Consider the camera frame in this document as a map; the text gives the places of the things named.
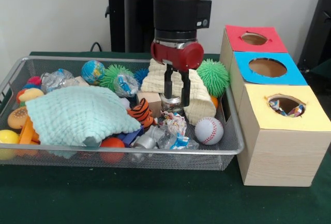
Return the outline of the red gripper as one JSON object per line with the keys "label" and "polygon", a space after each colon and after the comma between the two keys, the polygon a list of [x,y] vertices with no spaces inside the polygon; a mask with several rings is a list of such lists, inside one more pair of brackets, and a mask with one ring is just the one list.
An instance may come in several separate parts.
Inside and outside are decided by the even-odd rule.
{"label": "red gripper", "polygon": [[198,42],[192,42],[184,48],[172,48],[153,42],[151,54],[155,61],[161,64],[168,64],[164,73],[164,95],[166,99],[172,98],[171,76],[173,68],[181,71],[183,82],[182,105],[187,107],[190,104],[190,79],[189,69],[197,69],[203,60],[204,50]]}

